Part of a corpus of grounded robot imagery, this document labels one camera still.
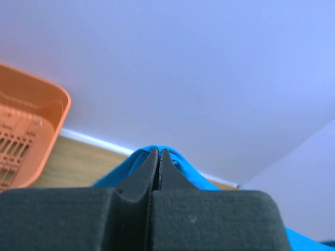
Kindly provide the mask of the blue t-shirt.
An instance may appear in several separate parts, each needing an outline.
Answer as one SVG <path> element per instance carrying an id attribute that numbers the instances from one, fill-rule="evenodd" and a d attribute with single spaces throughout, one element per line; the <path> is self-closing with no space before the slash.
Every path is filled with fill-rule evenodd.
<path id="1" fill-rule="evenodd" d="M 150 151 L 157 148 L 159 155 L 164 149 L 167 149 L 173 165 L 190 181 L 195 187 L 201 190 L 216 191 L 219 188 L 202 176 L 177 150 L 168 146 L 149 145 L 134 151 L 121 164 L 111 170 L 109 173 L 101 177 L 95 183 L 94 187 L 114 187 L 130 176 L 144 163 Z M 293 250 L 334 250 L 334 241 L 328 241 L 325 244 L 314 241 L 305 237 L 289 228 L 285 229 L 289 243 Z"/>

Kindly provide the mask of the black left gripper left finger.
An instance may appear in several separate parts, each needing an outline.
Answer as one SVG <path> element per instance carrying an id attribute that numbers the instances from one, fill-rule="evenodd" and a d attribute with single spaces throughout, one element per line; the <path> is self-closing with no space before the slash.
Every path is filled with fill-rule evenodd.
<path id="1" fill-rule="evenodd" d="M 146 227 L 158 150 L 116 187 L 11 189 L 1 193 L 1 250 L 114 250 L 118 210 Z"/>

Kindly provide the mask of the orange plastic basket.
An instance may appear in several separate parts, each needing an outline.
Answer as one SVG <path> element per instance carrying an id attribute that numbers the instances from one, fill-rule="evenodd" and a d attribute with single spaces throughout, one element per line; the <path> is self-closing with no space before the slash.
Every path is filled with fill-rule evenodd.
<path id="1" fill-rule="evenodd" d="M 1 64 L 1 191 L 39 178 L 70 106 L 63 87 Z"/>

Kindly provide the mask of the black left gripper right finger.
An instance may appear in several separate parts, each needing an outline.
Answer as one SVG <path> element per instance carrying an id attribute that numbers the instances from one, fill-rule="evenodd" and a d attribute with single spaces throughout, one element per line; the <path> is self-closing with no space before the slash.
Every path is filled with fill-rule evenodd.
<path id="1" fill-rule="evenodd" d="M 274 200 L 246 190 L 201 190 L 174 165 L 168 150 L 152 194 L 152 250 L 291 250 Z"/>

